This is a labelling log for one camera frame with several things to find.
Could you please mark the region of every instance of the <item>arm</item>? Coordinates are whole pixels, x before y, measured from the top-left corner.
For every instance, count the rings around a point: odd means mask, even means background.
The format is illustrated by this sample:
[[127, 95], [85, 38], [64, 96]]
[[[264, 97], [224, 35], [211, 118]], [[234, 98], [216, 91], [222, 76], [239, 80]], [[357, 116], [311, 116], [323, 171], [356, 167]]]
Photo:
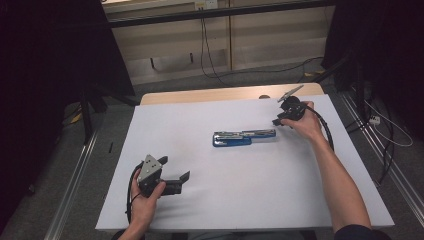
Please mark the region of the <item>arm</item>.
[[156, 202], [165, 189], [165, 182], [159, 183], [149, 198], [140, 195], [137, 185], [137, 177], [140, 170], [136, 172], [132, 180], [131, 196], [136, 196], [132, 201], [131, 223], [119, 239], [139, 240], [149, 228], [156, 210]]
[[[307, 104], [311, 108], [314, 107], [312, 102]], [[361, 194], [324, 138], [316, 115], [306, 110], [305, 115], [299, 121], [284, 119], [281, 123], [293, 127], [312, 145], [321, 173], [324, 195], [330, 210], [334, 232], [351, 224], [371, 228]]]

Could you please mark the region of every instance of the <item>black bar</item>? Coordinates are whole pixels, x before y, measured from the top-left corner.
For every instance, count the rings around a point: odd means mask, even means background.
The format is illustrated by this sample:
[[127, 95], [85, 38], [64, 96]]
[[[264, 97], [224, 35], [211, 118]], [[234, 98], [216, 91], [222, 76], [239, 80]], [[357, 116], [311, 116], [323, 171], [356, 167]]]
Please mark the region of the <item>black bar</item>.
[[158, 15], [158, 16], [151, 16], [151, 17], [116, 19], [106, 23], [65, 25], [65, 26], [60, 26], [59, 29], [60, 30], [65, 30], [65, 29], [74, 29], [74, 30], [91, 29], [92, 30], [92, 29], [120, 28], [120, 27], [130, 27], [130, 26], [148, 25], [148, 24], [156, 24], [156, 23], [186, 21], [186, 20], [202, 19], [202, 18], [216, 18], [216, 17], [237, 16], [237, 15], [254, 14], [254, 13], [326, 7], [326, 6], [334, 5], [335, 2], [336, 2], [335, 0], [305, 0], [305, 1], [247, 6], [247, 7], [220, 8], [220, 9], [210, 9], [210, 10], [203, 10], [203, 11], [173, 13], [173, 14]]

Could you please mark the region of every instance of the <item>white cable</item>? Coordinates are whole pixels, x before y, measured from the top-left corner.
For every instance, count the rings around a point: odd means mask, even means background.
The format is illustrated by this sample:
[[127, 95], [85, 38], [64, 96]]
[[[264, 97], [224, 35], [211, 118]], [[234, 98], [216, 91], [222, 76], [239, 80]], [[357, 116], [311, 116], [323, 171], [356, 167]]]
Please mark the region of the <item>white cable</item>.
[[374, 112], [376, 112], [378, 115], [380, 115], [382, 118], [386, 119], [387, 121], [389, 121], [391, 124], [395, 125], [399, 130], [401, 130], [403, 132], [403, 134], [405, 134], [405, 136], [407, 136], [409, 138], [409, 140], [411, 141], [409, 144], [401, 144], [401, 143], [397, 143], [395, 141], [390, 140], [388, 137], [384, 136], [383, 133], [381, 133], [377, 127], [374, 125], [374, 129], [377, 133], [379, 133], [383, 138], [385, 138], [387, 141], [392, 142], [400, 147], [410, 147], [412, 146], [412, 144], [414, 144], [414, 141], [412, 140], [411, 136], [409, 136], [409, 134], [407, 134], [405, 131], [403, 131], [403, 129], [401, 127], [399, 127], [398, 125], [396, 125], [396, 123], [390, 121], [389, 119], [387, 119], [385, 116], [383, 116], [383, 114], [379, 113], [377, 110], [375, 110], [375, 108], [373, 108], [371, 106], [371, 104], [369, 104], [367, 101], [364, 101], [372, 110], [374, 110]]

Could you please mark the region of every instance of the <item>person's right hand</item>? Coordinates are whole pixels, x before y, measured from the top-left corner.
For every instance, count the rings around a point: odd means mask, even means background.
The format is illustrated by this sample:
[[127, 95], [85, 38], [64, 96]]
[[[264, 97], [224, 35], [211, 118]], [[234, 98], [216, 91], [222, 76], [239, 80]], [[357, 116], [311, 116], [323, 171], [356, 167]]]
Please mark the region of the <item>person's right hand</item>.
[[[306, 103], [308, 107], [312, 109], [314, 108], [313, 102], [304, 103]], [[313, 140], [321, 136], [324, 137], [318, 117], [308, 109], [305, 110], [305, 114], [300, 120], [293, 121], [290, 119], [283, 119], [281, 120], [281, 123], [294, 128], [300, 135], [308, 140]]]

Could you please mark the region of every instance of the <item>table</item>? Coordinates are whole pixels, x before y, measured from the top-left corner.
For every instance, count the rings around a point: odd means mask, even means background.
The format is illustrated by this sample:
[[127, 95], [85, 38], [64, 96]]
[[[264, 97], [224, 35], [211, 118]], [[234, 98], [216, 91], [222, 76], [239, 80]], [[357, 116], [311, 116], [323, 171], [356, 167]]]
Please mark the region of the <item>table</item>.
[[[261, 127], [272, 125], [272, 118], [280, 112], [275, 98], [296, 86], [211, 89], [143, 97], [142, 105], [134, 113], [96, 229], [116, 231], [128, 225], [123, 214], [126, 185], [132, 168], [147, 154], [156, 158], [169, 156], [162, 173], [164, 179], [177, 179], [191, 171], [181, 195], [158, 201], [151, 231], [331, 227], [313, 151], [294, 130], [276, 128], [276, 140], [270, 143], [219, 149], [211, 144], [214, 130], [264, 129]], [[272, 98], [258, 100], [260, 95]], [[313, 100], [316, 110], [327, 121], [336, 154], [358, 185], [372, 224], [393, 225], [328, 96], [323, 95], [318, 84], [305, 84], [297, 95], [301, 100]]]

